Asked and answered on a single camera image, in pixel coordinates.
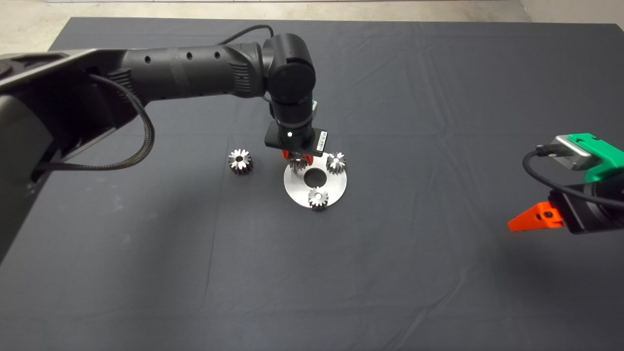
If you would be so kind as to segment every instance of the spur gear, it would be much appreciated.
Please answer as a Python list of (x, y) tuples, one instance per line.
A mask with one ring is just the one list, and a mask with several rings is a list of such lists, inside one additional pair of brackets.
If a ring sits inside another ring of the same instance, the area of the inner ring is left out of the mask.
[(344, 159), (344, 154), (342, 152), (339, 152), (337, 154), (329, 154), (327, 156), (327, 171), (329, 171), (329, 173), (342, 173), (346, 165), (347, 163)]
[(308, 194), (308, 202), (313, 210), (322, 210), (327, 206), (327, 192), (319, 187), (312, 188)]
[(235, 174), (243, 175), (249, 173), (253, 168), (253, 160), (249, 151), (245, 149), (236, 149), (228, 156), (228, 164)]
[(308, 166), (308, 160), (303, 157), (303, 154), (291, 152), (290, 155), (288, 155), (288, 165), (293, 172), (298, 172)]

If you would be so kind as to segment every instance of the circular metal plate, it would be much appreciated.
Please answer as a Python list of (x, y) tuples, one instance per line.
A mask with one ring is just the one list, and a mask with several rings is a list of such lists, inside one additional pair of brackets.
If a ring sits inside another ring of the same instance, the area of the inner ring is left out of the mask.
[(320, 187), (327, 192), (327, 206), (331, 206), (336, 201), (340, 200), (344, 194), (344, 191), (347, 189), (347, 172), (344, 170), (340, 174), (329, 173), (326, 167), (327, 156), (328, 154), (323, 154), (322, 157), (315, 157), (314, 162), (312, 162), (310, 166), (305, 167), (302, 171), (297, 173), (293, 172), (290, 166), (286, 166), (286, 170), (284, 171), (284, 188), (291, 199), (297, 204), (309, 209), (312, 208), (308, 203), (308, 194), (312, 188), (306, 184), (303, 177), (306, 172), (314, 168), (323, 171), (327, 177), (325, 184)]

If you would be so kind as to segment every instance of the mounting holes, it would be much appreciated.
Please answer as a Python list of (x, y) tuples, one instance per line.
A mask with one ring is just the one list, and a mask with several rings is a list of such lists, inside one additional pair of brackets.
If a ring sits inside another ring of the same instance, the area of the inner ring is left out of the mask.
[(325, 172), (318, 168), (310, 168), (306, 171), (306, 174), (303, 175), (303, 181), (311, 188), (322, 187), (327, 181), (327, 176)]

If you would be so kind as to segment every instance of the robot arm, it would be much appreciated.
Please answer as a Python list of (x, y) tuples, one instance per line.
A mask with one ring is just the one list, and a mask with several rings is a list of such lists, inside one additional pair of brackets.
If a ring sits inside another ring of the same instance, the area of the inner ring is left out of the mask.
[[(122, 86), (131, 96), (102, 80)], [(47, 177), (48, 172), (35, 169), (64, 162), (130, 122), (137, 115), (132, 101), (144, 106), (164, 99), (268, 93), (273, 121), (265, 144), (322, 156), (327, 132), (312, 127), (315, 84), (308, 48), (294, 34), (273, 36), (262, 47), (251, 43), (0, 56), (0, 260)]]

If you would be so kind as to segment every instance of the white label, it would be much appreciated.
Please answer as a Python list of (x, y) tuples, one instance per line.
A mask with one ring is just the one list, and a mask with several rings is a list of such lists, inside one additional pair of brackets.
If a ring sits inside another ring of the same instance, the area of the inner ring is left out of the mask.
[(318, 144), (316, 145), (316, 150), (323, 152), (325, 149), (325, 140), (327, 139), (327, 132), (321, 132), (321, 137), (318, 138)]

